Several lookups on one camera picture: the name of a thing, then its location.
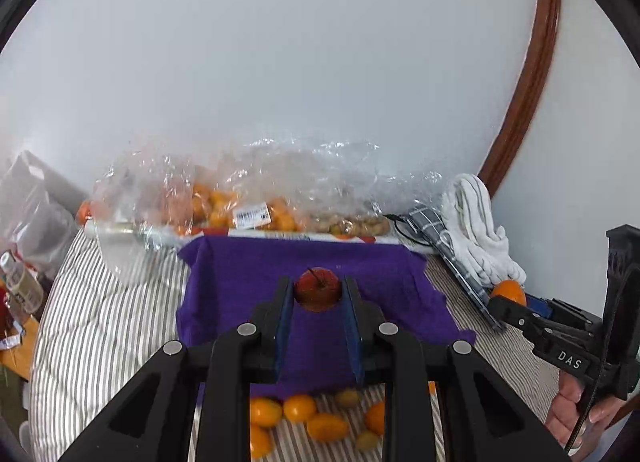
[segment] human hand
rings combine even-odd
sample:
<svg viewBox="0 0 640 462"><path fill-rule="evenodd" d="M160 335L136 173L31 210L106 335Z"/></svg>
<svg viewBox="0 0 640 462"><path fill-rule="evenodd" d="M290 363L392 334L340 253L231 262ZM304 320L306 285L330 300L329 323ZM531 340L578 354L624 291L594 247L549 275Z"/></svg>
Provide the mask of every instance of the human hand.
<svg viewBox="0 0 640 462"><path fill-rule="evenodd" d="M577 403L580 401L582 391L580 381L565 372L560 372L558 395L551 402L545 426L562 446L567 443L578 422ZM582 425L580 436L574 442L574 447L581 447L574 456L574 461L582 460L593 451L602 433L624 403L624 400L609 395L594 405L589 412L588 420Z"/></svg>

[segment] silver screw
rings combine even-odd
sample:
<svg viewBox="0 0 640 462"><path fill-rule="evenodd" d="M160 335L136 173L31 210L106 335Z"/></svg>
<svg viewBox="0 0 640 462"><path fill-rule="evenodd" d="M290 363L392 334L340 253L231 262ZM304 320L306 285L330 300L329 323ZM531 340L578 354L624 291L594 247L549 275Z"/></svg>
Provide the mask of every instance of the silver screw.
<svg viewBox="0 0 640 462"><path fill-rule="evenodd" d="M238 327L238 333L241 336L251 336L255 334L258 328L253 323L242 323L240 327Z"/></svg>
<svg viewBox="0 0 640 462"><path fill-rule="evenodd" d="M385 336L393 336L394 334L398 333L398 325L386 321L380 324L378 330L380 330L380 333L384 334Z"/></svg>
<svg viewBox="0 0 640 462"><path fill-rule="evenodd" d="M466 341L459 339L453 343L453 352L465 356L471 353L471 345Z"/></svg>
<svg viewBox="0 0 640 462"><path fill-rule="evenodd" d="M182 343L180 343L179 341L176 341L175 339L173 341L169 341L168 343L165 343L164 346L162 346L162 351L168 356L173 356L177 354L180 350L182 350Z"/></svg>

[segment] apple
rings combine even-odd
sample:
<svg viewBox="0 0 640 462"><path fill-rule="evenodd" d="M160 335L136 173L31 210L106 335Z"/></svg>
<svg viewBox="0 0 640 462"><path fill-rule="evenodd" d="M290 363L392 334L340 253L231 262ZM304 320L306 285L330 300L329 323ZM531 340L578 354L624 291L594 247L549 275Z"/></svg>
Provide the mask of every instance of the apple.
<svg viewBox="0 0 640 462"><path fill-rule="evenodd" d="M299 277L293 286L293 294L303 309L322 312L340 301L342 286L331 270L313 267Z"/></svg>

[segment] striped bedsheet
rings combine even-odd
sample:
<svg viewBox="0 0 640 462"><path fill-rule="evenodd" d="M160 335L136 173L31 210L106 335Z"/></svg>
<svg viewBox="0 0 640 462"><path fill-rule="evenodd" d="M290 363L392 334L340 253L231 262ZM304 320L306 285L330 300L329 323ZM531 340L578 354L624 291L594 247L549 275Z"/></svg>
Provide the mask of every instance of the striped bedsheet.
<svg viewBox="0 0 640 462"><path fill-rule="evenodd" d="M145 280L123 286L105 267L97 243L79 232L56 278L40 324L31 368L30 425L36 462L54 462L162 344L175 339L175 311L182 301L188 268L170 251L156 253L140 266ZM478 334L476 347L544 419L557 390L558 372L531 354L515 329L496 335L466 300L456 281L436 257L426 274L447 295L447 305L461 328ZM275 449L267 462L338 462L382 459L382 446L367 454L354 450L364 411L383 398L381 386L367 389L355 410L339 409L331 397L316 399L321 412L342 415L350 438L330 445L312 441L303 426L283 420L271 430ZM432 397L436 448L444 460L437 400ZM196 412L192 440L197 438ZM194 460L194 442L190 461Z"/></svg>

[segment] purple fabric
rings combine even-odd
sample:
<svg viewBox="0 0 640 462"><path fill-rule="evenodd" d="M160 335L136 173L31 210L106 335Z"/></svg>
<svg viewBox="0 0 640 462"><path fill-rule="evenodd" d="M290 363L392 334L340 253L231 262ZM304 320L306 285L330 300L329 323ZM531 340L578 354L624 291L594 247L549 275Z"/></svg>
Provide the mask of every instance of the purple fabric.
<svg viewBox="0 0 640 462"><path fill-rule="evenodd" d="M296 280L307 267L351 275L363 299L422 340L475 340L473 331L458 331L445 296L424 276L425 260L403 246L207 236L179 256L191 267L176 312L178 337L187 346L249 320L257 303L273 297L280 277ZM340 306L316 314L295 304L280 380L254 384L252 394L286 398L353 385Z"/></svg>

